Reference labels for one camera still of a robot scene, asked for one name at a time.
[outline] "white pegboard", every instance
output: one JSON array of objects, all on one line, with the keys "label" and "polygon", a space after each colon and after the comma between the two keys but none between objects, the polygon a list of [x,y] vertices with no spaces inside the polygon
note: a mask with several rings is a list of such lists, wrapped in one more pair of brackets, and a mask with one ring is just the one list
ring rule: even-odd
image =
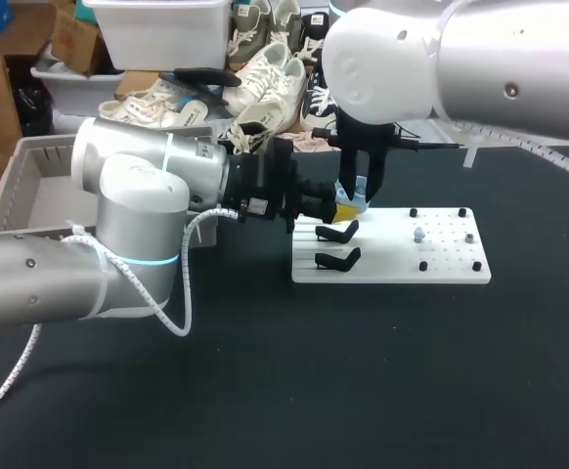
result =
[{"label": "white pegboard", "polygon": [[[473,212],[464,218],[458,208],[419,208],[411,218],[409,208],[371,208],[358,217],[360,228],[345,245],[318,241],[313,218],[299,217],[293,232],[291,276],[299,283],[462,283],[483,284],[491,280],[484,246]],[[350,222],[329,225],[345,231]],[[421,227],[425,239],[415,243],[414,231]],[[473,234],[471,244],[465,241]],[[324,252],[345,259],[361,248],[361,259],[348,273],[317,269],[315,254]],[[427,262],[427,270],[419,269]],[[480,262],[480,272],[473,263]]]}]

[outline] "gray plastic basket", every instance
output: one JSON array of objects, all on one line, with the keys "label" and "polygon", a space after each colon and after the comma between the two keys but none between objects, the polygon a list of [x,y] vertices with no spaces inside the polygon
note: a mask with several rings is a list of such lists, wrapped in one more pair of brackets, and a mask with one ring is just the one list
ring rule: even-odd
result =
[{"label": "gray plastic basket", "polygon": [[[208,127],[172,132],[212,141]],[[18,142],[0,180],[0,234],[61,239],[71,235],[70,222],[84,226],[88,232],[95,231],[97,198],[79,190],[69,176],[74,138],[29,137]],[[215,245],[217,219],[204,220],[199,231],[201,242],[195,231],[192,247]]]}]

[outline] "plastic bin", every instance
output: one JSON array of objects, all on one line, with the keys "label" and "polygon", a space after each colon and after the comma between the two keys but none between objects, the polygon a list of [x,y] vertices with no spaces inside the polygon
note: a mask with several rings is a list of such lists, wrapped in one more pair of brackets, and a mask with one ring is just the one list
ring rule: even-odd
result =
[{"label": "plastic bin", "polygon": [[[169,130],[212,142],[208,127]],[[71,181],[74,135],[21,139],[0,180],[0,234],[37,235],[61,239],[71,235],[73,222],[95,232],[98,200]],[[188,222],[196,215],[189,213]],[[199,224],[201,242],[194,232],[191,247],[217,242],[217,220]]]},{"label": "plastic bin", "polygon": [[83,0],[121,70],[223,68],[230,0]]},{"label": "plastic bin", "polygon": [[86,77],[79,73],[56,73],[48,70],[52,64],[41,60],[30,73],[43,81],[54,101],[54,109],[66,115],[98,116],[98,106],[115,99],[115,89],[125,75]]}]

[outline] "robotic arm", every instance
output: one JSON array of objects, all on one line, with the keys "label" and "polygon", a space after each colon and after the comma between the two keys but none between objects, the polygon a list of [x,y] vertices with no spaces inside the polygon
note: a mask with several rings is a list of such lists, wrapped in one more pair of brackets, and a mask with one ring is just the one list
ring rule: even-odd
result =
[{"label": "robotic arm", "polygon": [[[425,149],[394,122],[441,117],[569,139],[569,1],[372,0],[328,33],[326,79],[339,105],[339,180],[352,198],[359,149],[368,200],[389,149]],[[263,156],[101,119],[78,132],[72,178],[98,197],[96,237],[164,306],[189,210],[217,204],[240,220],[339,216],[333,181],[297,175],[290,143]],[[0,325],[152,313],[91,246],[0,235]]]},{"label": "robotic arm", "polygon": [[[280,139],[261,155],[228,155],[197,139],[92,118],[74,141],[71,177],[98,198],[98,242],[162,308],[190,210],[221,205],[241,221],[282,217],[289,232],[299,214],[332,223],[334,183],[299,178],[291,154],[292,143]],[[0,325],[152,313],[100,248],[0,235]]]},{"label": "robotic arm", "polygon": [[393,122],[439,117],[569,140],[569,0],[365,6],[332,26],[322,56],[350,195],[357,149],[371,156],[368,197],[382,184],[386,151],[400,147],[387,138]]}]

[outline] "yellow object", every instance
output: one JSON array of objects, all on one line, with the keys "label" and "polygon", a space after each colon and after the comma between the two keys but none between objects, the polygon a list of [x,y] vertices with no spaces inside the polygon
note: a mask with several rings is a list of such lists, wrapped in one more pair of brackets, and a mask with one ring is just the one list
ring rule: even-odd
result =
[{"label": "yellow object", "polygon": [[349,205],[336,204],[336,214],[332,219],[333,223],[344,222],[346,220],[354,220],[359,214],[359,209]]}]

